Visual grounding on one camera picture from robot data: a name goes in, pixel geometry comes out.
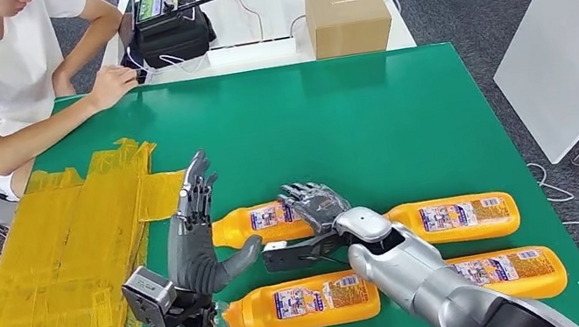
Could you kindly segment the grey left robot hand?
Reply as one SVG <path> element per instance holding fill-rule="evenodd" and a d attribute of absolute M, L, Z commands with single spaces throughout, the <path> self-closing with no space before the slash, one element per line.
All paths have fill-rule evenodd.
<path fill-rule="evenodd" d="M 233 255 L 217 258 L 210 212 L 217 174 L 206 175 L 208 168 L 207 154 L 198 150 L 185 170 L 167 239 L 169 278 L 176 288 L 202 295 L 224 289 L 257 261 L 262 248 L 261 236 L 253 234 Z"/>

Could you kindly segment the person's right hand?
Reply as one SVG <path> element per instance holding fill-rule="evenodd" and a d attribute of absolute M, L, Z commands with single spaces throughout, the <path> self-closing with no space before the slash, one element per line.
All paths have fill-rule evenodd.
<path fill-rule="evenodd" d="M 94 113 L 107 110 L 122 96 L 138 86 L 137 70 L 123 66 L 106 66 L 96 73 L 94 86 L 87 95 Z"/>

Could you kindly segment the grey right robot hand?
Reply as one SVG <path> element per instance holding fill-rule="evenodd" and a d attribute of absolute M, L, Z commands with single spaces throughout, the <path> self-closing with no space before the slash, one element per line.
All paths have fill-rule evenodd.
<path fill-rule="evenodd" d="M 280 191 L 277 200 L 307 223 L 316 236 L 331 231 L 337 217 L 351 209 L 349 201 L 325 184 L 296 182 L 282 185 Z"/>

